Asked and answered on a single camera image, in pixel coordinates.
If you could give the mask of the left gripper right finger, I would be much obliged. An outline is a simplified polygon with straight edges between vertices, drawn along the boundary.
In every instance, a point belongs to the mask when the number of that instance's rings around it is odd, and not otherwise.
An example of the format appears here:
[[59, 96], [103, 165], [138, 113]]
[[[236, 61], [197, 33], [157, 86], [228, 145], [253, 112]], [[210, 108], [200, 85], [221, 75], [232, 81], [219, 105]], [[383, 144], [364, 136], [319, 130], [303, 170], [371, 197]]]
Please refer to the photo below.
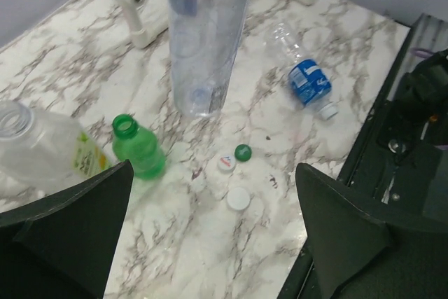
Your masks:
[[388, 206], [305, 163], [295, 181], [322, 298], [447, 297], [447, 224]]

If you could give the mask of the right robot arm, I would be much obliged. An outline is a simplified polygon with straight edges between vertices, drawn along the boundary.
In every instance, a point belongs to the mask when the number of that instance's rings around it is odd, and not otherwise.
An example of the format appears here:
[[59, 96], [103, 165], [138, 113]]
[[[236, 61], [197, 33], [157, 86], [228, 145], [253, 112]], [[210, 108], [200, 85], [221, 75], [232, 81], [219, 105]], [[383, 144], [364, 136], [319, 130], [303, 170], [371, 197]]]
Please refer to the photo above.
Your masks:
[[380, 146], [415, 146], [419, 130], [447, 111], [447, 51], [387, 78], [396, 24], [331, 3], [307, 26], [281, 18], [266, 29], [266, 58], [300, 105], [297, 142], [340, 148], [371, 125]]

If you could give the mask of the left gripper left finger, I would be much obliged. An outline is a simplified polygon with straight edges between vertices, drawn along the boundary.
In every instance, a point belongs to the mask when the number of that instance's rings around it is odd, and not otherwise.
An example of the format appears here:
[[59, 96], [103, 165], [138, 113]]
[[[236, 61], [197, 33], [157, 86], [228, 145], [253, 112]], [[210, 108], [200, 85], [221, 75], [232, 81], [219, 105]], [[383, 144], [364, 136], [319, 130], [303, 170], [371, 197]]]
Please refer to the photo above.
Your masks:
[[103, 298], [133, 178], [125, 161], [1, 213], [1, 297]]

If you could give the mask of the green plastic bottle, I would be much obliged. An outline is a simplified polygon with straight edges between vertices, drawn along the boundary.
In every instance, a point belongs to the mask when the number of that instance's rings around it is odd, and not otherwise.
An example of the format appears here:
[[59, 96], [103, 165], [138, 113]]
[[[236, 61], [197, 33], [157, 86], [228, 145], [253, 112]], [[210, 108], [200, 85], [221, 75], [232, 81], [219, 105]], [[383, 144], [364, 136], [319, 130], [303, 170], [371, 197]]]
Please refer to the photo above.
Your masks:
[[119, 161], [130, 161], [136, 178], [151, 180], [162, 175], [165, 155], [151, 130], [140, 126], [129, 114], [116, 116], [112, 128], [113, 152]]

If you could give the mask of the green bottle cap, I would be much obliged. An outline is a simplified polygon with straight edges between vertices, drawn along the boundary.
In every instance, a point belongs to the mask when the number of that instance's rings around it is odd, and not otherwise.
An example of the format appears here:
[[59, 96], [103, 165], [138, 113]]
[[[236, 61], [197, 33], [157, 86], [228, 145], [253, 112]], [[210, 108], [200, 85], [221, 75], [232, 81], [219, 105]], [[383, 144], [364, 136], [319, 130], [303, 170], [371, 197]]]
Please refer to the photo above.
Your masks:
[[251, 159], [252, 149], [247, 144], [239, 144], [234, 150], [235, 158], [240, 162], [247, 162]]

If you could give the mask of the large clear plastic bottle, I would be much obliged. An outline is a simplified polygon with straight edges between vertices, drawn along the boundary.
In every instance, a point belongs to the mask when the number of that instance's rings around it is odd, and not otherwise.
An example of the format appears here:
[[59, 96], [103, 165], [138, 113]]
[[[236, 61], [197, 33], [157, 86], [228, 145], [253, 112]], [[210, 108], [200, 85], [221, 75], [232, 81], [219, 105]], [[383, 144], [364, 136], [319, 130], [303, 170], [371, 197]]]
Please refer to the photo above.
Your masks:
[[54, 194], [114, 166], [75, 119], [8, 100], [1, 102], [1, 172]]

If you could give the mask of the small clear water bottle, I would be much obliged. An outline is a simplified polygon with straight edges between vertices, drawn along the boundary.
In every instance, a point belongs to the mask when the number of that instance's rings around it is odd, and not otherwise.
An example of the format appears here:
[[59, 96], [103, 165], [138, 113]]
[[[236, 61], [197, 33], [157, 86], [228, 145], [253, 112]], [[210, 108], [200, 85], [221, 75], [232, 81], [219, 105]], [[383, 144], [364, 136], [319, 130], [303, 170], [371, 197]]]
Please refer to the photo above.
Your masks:
[[168, 0], [176, 108], [205, 118], [223, 108], [249, 0]]

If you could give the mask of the blue label clear bottle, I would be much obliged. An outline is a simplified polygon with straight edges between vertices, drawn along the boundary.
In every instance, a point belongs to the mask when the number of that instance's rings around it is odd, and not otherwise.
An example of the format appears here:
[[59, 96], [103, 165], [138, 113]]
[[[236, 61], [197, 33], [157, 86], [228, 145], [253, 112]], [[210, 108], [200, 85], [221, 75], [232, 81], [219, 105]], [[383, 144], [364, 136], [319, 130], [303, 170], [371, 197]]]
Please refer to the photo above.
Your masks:
[[277, 68], [286, 74], [288, 87], [303, 108], [320, 117], [321, 107], [333, 102], [332, 83], [292, 27], [285, 22], [275, 24], [267, 34], [266, 47]]

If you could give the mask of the white red-logo bottle cap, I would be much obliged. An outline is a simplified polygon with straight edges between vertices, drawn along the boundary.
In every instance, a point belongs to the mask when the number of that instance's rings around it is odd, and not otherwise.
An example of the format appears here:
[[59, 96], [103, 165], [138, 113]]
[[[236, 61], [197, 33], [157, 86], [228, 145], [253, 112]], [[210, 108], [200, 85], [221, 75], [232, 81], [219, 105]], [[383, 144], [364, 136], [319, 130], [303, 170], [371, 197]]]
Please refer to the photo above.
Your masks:
[[230, 173], [235, 170], [236, 158], [231, 153], [221, 153], [216, 162], [217, 168], [222, 173]]

